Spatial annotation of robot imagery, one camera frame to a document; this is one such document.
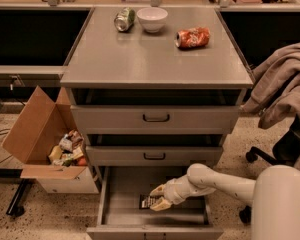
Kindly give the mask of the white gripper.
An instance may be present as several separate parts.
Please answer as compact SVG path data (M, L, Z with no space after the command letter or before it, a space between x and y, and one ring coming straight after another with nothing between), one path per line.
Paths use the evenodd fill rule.
M153 211L163 211L169 209L172 204L178 205L191 196L193 185L189 182L187 176L174 178L166 184L161 184L150 192L151 196L160 197L154 204L150 206Z

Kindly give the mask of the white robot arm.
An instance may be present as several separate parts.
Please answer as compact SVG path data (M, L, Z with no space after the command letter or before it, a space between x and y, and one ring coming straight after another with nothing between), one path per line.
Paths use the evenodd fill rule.
M284 165L266 168L255 180L222 174L203 164L151 191L161 211L189 197L219 190L252 208L251 240L300 240L300 171Z

